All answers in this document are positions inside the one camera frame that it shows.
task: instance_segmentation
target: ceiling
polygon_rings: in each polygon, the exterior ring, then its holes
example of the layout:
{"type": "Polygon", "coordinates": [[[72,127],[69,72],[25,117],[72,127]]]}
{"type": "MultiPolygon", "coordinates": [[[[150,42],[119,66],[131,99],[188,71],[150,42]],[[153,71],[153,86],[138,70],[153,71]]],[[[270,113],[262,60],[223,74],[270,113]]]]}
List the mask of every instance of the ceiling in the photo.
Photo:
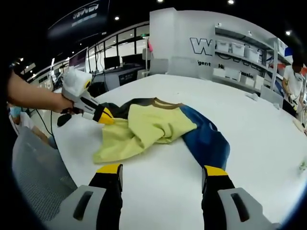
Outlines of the ceiling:
{"type": "Polygon", "coordinates": [[[66,14],[92,1],[10,1],[13,6],[6,8],[13,10],[9,23],[3,28],[4,31],[11,31],[5,36],[7,39],[4,43],[5,47],[9,48],[9,55],[23,57],[24,66],[35,62],[36,68],[42,69],[49,65],[54,57],[56,61],[64,59],[72,50],[76,52],[113,32],[148,21],[150,11],[168,7],[233,15],[270,31],[295,50],[307,50],[306,26],[303,25],[303,22],[306,22],[306,3],[298,0],[283,1],[286,2],[284,5],[277,0],[235,0],[234,5],[228,5],[227,0],[164,0],[163,3],[156,0],[110,0],[106,35],[97,34],[81,42],[67,44],[64,50],[48,48],[47,29],[66,14]],[[120,20],[115,21],[115,16],[119,16],[120,20]],[[285,35],[287,29],[293,30],[291,36],[285,35]]]}

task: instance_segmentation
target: yellow shirt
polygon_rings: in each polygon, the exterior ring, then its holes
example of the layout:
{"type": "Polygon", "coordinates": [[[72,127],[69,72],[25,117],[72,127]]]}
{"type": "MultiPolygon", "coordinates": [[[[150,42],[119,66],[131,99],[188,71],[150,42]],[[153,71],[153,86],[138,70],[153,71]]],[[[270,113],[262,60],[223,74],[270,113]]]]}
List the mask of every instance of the yellow shirt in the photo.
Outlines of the yellow shirt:
{"type": "Polygon", "coordinates": [[[197,128],[178,106],[155,103],[156,106],[132,104],[127,120],[114,118],[113,125],[105,125],[102,146],[93,156],[94,163],[130,158],[154,143],[170,143],[197,128]]]}

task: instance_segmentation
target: round white table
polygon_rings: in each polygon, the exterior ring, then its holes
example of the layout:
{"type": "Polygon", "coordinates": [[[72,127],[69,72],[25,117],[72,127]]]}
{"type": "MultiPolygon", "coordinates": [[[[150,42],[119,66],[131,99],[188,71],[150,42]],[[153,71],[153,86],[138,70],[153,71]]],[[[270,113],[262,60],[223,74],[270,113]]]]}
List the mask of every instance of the round white table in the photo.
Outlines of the round white table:
{"type": "MultiPolygon", "coordinates": [[[[298,166],[307,138],[283,110],[238,89],[211,81],[157,74],[97,98],[119,106],[133,98],[158,97],[184,103],[212,120],[230,143],[226,171],[263,206],[271,222],[282,223],[306,185],[298,166]]],[[[54,128],[62,159],[77,186],[88,185],[102,165],[92,155],[102,144],[102,127],[80,115],[54,128]]],[[[203,229],[201,167],[182,139],[154,145],[123,164],[120,228],[134,230],[203,229]]]]}

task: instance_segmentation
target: desk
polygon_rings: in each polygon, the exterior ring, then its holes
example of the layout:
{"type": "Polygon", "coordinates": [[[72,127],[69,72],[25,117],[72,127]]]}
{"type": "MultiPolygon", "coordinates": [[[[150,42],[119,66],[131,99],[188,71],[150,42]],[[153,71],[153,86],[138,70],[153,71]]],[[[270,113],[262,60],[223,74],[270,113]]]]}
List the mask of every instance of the desk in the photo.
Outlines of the desk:
{"type": "MultiPolygon", "coordinates": [[[[272,222],[282,222],[306,184],[297,169],[307,138],[292,117],[259,98],[253,101],[238,89],[211,81],[157,74],[109,91],[97,98],[117,105],[133,98],[158,97],[196,109],[230,143],[226,171],[236,187],[243,187],[272,222]]],[[[100,165],[92,154],[102,143],[103,126],[74,115],[54,128],[63,161],[77,184],[88,184],[100,165]]],[[[203,229],[201,168],[181,139],[154,145],[122,162],[123,209],[121,229],[203,229]]]]}

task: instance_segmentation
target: monitor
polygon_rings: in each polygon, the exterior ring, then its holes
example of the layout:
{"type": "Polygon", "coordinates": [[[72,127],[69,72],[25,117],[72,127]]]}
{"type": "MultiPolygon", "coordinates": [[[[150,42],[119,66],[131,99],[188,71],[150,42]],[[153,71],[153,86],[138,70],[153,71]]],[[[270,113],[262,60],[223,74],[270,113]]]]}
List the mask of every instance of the monitor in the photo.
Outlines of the monitor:
{"type": "Polygon", "coordinates": [[[145,60],[143,60],[142,54],[134,54],[122,57],[123,63],[125,64],[139,64],[141,66],[145,65],[145,60]]]}
{"type": "Polygon", "coordinates": [[[106,57],[105,58],[105,69],[120,66],[119,56],[106,57]]]}

